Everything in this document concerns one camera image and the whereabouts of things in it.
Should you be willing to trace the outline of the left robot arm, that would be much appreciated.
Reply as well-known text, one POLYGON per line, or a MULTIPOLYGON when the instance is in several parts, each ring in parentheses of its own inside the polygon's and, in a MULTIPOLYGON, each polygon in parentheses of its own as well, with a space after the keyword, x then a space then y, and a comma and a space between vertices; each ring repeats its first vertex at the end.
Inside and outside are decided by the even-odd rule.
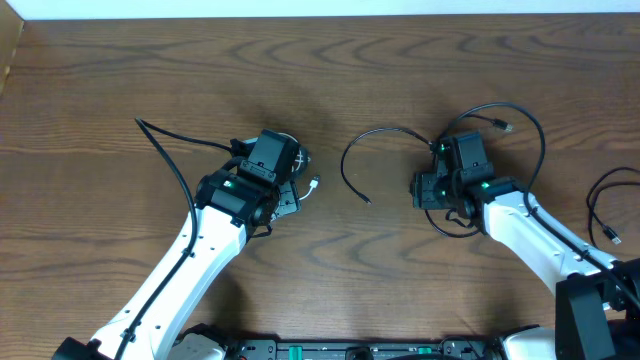
POLYGON ((295 179, 305 149, 265 129, 236 145, 240 155, 202 178, 173 245, 129 302, 87 343, 68 337, 56 359, 223 359, 228 348, 182 328, 222 270, 256 237, 299 211, 295 179))

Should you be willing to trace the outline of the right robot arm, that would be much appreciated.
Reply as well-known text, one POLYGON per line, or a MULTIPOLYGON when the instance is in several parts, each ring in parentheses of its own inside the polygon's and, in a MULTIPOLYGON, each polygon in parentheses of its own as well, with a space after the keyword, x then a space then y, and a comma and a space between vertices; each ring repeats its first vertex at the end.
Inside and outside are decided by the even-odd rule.
POLYGON ((497 338, 489 359, 636 359, 639 262, 621 261, 551 216, 524 185, 498 178, 479 133, 430 143, 433 170, 415 174, 413 205, 446 210, 509 248, 555 298, 555 326, 497 338))

